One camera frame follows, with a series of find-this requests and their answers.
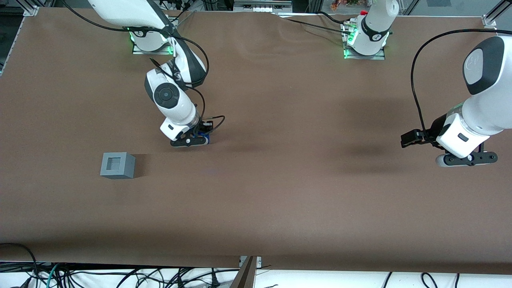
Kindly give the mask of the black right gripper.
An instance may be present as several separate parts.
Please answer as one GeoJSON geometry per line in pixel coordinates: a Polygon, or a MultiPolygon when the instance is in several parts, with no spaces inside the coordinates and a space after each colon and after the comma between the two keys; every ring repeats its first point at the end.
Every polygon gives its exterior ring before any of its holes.
{"type": "Polygon", "coordinates": [[[191,139],[191,138],[201,137],[201,138],[208,139],[208,135],[213,131],[213,129],[214,129],[213,121],[205,122],[203,120],[199,120],[197,125],[194,126],[194,128],[192,128],[188,132],[188,138],[191,139]]]}

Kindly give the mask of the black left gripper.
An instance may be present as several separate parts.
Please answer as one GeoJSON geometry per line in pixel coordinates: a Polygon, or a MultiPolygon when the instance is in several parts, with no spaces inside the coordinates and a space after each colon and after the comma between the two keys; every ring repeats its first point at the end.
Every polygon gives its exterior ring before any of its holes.
{"type": "Polygon", "coordinates": [[[407,132],[401,135],[401,146],[406,148],[411,145],[420,144],[422,140],[428,140],[432,146],[437,149],[444,149],[438,142],[437,137],[442,134],[444,124],[446,122],[446,114],[436,118],[430,129],[414,129],[414,132],[407,132]]]}

